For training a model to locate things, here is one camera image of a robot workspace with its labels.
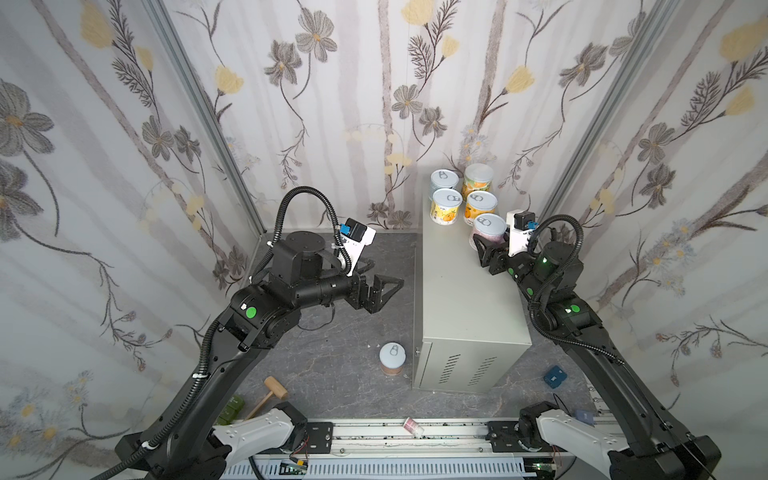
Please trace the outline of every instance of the small pink object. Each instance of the small pink object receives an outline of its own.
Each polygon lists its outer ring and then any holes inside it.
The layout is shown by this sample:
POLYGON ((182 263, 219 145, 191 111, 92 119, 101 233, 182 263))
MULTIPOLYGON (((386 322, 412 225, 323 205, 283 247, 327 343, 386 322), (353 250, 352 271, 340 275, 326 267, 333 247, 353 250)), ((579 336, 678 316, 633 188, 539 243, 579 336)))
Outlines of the small pink object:
POLYGON ((402 424, 402 427, 408 430, 408 433, 410 433, 415 437, 424 436, 424 427, 419 425, 417 421, 412 419, 411 417, 408 417, 406 419, 406 422, 402 424))

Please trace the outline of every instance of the metal corner post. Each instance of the metal corner post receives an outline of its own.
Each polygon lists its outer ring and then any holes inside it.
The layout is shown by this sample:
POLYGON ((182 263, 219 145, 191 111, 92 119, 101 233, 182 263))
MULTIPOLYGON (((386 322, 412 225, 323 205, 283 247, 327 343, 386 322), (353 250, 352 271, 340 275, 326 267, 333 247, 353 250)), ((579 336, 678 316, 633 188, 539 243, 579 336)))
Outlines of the metal corner post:
POLYGON ((230 179, 235 194, 246 211, 251 227, 259 236, 263 235, 266 233, 264 224, 256 210, 256 206, 251 201, 251 195, 243 182, 243 178, 240 176, 237 163, 232 157, 230 149, 227 148, 227 141, 224 139, 216 116, 206 101, 205 90, 194 73, 192 64, 187 57, 184 46, 181 44, 179 35, 168 15, 168 10, 165 8, 163 0, 142 0, 142 3, 144 4, 144 9, 149 14, 152 26, 171 59, 171 63, 174 64, 174 70, 179 75, 190 102, 203 122, 208 137, 213 142, 218 157, 221 159, 222 168, 227 173, 227 178, 230 179))
POLYGON ((651 52, 661 37, 664 28, 680 4, 680 0, 657 0, 641 28, 640 34, 632 44, 626 60, 621 64, 608 92, 600 103, 598 111, 592 118, 586 133, 579 141, 563 174, 555 184, 552 194, 547 199, 539 218, 547 218, 555 213, 562 205, 571 185, 587 161, 590 152, 600 140, 612 117, 621 106, 621 102, 629 92, 632 82, 637 77, 643 63, 650 57, 651 52))

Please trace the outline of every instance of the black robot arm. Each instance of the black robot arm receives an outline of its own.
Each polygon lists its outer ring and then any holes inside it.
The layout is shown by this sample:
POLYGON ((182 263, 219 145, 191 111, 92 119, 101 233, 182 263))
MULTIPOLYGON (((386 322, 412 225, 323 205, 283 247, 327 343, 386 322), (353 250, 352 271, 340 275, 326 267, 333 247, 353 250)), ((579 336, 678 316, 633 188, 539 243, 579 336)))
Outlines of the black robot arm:
MULTIPOLYGON (((532 216, 529 212, 520 215, 532 216)), ((520 233, 513 231, 510 235, 520 233)), ((510 242, 495 245, 479 235, 473 240, 478 246, 481 265, 489 267, 492 274, 507 272, 512 277, 528 301, 533 327, 579 365, 614 413, 629 448, 608 453, 611 477, 637 480, 710 477, 720 460, 720 450, 708 436, 694 436, 661 405, 618 352, 597 313, 574 293, 584 269, 578 259, 583 238, 576 219, 555 215, 531 233, 526 251, 512 256, 509 256, 510 242), (540 253, 535 253, 539 234, 559 220, 574 228, 574 244, 551 241, 540 253)), ((521 410, 519 428, 526 441, 541 441, 535 417, 556 408, 544 402, 521 410)))
MULTIPOLYGON (((146 430, 120 440, 115 451, 121 463, 93 480, 106 480, 126 468, 145 470, 146 478, 153 480, 219 478, 231 447, 222 445, 211 428, 253 367, 285 332, 298 325, 301 309, 345 300, 356 310, 375 313, 403 287, 401 279, 378 275, 369 286, 361 273, 370 269, 372 262, 367 260, 364 267, 355 269, 346 248, 339 248, 343 244, 357 246, 359 253, 361 230, 366 228, 352 219, 338 225, 333 207, 318 190, 298 187, 290 191, 278 210, 276 235, 266 261, 262 259, 252 275, 263 280, 232 295, 230 304, 206 331, 197 368, 181 391, 146 430), (302 192, 317 196, 326 205, 340 258, 325 251, 325 240, 316 233, 293 232, 281 238, 287 205, 302 192), (263 270, 270 259, 273 265, 265 277, 263 270), (324 269, 324 263, 330 268, 324 269)), ((297 429, 306 419, 290 405, 285 413, 297 428, 284 446, 295 449, 304 438, 297 429)))

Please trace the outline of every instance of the can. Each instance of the can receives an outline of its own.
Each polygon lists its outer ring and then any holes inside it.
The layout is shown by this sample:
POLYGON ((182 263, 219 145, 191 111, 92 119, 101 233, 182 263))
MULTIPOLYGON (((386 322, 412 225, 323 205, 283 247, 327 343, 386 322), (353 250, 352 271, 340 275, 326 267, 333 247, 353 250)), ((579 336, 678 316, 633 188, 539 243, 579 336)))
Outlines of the can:
POLYGON ((452 188, 441 188, 432 194, 432 209, 429 216, 435 223, 450 225, 456 221, 462 195, 452 188))
POLYGON ((471 164, 464 170, 462 197, 467 199, 469 192, 475 190, 488 191, 493 180, 493 169, 486 164, 471 164))
POLYGON ((472 227, 472 232, 469 233, 469 246, 477 251, 478 248, 475 245, 475 240, 473 238, 475 234, 487 238, 496 244, 504 243, 504 232, 506 230, 507 221, 499 215, 479 214, 477 218, 475 218, 475 225, 472 227))
POLYGON ((491 192, 475 190, 467 195, 467 207, 464 209, 464 221, 467 225, 474 225, 475 218, 479 214, 492 214, 496 210, 498 200, 491 192))
POLYGON ((458 185, 458 175, 456 172, 446 169, 435 170, 429 177, 429 199, 436 190, 441 188, 456 188, 458 185))

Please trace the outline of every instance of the small blue box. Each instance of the small blue box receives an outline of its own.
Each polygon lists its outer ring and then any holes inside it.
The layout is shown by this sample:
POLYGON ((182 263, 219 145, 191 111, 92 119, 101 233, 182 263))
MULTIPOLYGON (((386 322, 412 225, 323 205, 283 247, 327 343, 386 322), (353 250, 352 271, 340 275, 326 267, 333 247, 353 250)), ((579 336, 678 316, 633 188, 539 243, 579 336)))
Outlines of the small blue box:
POLYGON ((563 369, 557 365, 553 366, 552 369, 544 375, 544 381, 553 389, 558 388, 566 378, 568 378, 568 374, 563 372, 563 369))

